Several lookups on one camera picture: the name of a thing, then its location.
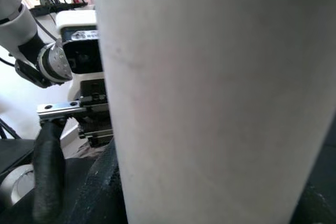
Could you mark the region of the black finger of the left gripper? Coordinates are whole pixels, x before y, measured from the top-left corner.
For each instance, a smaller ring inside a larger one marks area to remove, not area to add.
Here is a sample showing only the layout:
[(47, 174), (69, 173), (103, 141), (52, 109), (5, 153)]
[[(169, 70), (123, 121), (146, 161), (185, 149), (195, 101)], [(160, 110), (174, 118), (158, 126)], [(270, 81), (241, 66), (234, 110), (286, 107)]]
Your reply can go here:
[(33, 219), (53, 222), (62, 211), (65, 187), (65, 159), (60, 146), (63, 126), (46, 122), (34, 146)]

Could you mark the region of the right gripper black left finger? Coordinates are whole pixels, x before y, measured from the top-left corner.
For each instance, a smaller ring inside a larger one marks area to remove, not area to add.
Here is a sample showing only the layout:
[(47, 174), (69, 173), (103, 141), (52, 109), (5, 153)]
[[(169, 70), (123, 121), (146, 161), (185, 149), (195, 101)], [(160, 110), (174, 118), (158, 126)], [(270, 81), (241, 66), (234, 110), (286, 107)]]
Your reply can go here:
[(114, 141), (88, 171), (67, 223), (126, 223), (123, 191)]

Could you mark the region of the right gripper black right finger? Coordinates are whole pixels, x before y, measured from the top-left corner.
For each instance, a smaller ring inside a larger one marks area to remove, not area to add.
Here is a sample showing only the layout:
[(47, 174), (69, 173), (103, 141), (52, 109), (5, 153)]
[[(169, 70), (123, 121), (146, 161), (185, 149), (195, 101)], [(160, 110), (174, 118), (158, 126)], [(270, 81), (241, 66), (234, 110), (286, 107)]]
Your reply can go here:
[(290, 223), (335, 223), (335, 213), (325, 197), (307, 184), (295, 207)]

